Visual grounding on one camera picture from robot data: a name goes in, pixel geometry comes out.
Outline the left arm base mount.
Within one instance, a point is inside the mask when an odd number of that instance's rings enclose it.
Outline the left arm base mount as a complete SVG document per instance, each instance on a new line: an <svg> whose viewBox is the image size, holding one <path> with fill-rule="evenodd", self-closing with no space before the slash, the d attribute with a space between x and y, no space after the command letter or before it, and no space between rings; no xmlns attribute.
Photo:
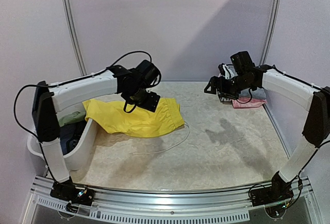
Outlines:
<svg viewBox="0 0 330 224"><path fill-rule="evenodd" d="M94 202L95 190L88 187L76 186L70 180L58 183L54 182L50 196L71 204L91 206Z"/></svg>

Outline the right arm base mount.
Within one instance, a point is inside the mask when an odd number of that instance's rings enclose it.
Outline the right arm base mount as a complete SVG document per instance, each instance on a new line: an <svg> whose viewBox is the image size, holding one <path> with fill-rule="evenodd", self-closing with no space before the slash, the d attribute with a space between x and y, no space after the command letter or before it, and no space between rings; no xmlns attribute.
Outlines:
<svg viewBox="0 0 330 224"><path fill-rule="evenodd" d="M292 190L292 182L298 178L299 194L294 199ZM288 182L285 182L277 172L271 179L271 186L265 187L261 184L254 184L248 191L249 199L253 206L267 205L270 203L284 202L289 199L288 203L284 203L283 209L289 208L300 197L303 189L302 179L296 175Z"/></svg>

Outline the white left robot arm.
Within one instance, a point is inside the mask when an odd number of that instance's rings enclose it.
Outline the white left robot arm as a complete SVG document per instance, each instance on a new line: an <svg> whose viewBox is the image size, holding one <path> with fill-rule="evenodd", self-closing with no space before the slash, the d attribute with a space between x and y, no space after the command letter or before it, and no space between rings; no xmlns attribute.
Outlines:
<svg viewBox="0 0 330 224"><path fill-rule="evenodd" d="M65 200L73 200L77 190L68 182L70 175L60 146L57 113L86 100L112 94L119 94L125 100L125 106L155 112L160 96L149 89L160 80L160 70L153 63L143 60L131 69L112 65L67 82L49 85L42 81L37 84L32 118L45 161L54 181L58 183L56 191L59 195Z"/></svg>

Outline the grey button-up shirt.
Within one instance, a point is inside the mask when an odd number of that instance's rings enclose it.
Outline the grey button-up shirt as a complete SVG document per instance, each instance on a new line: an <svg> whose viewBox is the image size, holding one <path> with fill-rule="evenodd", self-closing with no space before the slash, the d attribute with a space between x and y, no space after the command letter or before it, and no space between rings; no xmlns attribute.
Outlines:
<svg viewBox="0 0 330 224"><path fill-rule="evenodd" d="M239 94L239 98L247 98L247 99L253 98L253 99L265 100L266 94L264 89L257 89L255 91L246 89L241 91L241 93Z"/></svg>

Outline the yellow shorts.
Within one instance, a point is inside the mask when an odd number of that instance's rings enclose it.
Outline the yellow shorts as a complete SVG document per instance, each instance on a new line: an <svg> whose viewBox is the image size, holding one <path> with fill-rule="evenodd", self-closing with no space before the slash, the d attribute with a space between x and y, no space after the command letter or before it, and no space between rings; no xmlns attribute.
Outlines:
<svg viewBox="0 0 330 224"><path fill-rule="evenodd" d="M85 120L92 119L109 134L153 138L169 134L185 124L180 104L174 98L161 98L155 112L136 107L132 113L126 113L123 101L90 99L82 104Z"/></svg>

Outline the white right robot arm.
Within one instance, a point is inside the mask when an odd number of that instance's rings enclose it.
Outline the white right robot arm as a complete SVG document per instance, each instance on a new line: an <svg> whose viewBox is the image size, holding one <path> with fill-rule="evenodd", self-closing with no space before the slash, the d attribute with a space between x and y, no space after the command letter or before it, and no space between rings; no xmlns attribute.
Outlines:
<svg viewBox="0 0 330 224"><path fill-rule="evenodd" d="M329 87L320 87L280 71L276 66L256 65L248 51L230 57L232 77L223 75L209 79L204 92L220 98L237 100L244 90L263 89L286 99L304 118L295 149L286 164L277 172L283 182L290 182L308 165L311 158L329 141Z"/></svg>

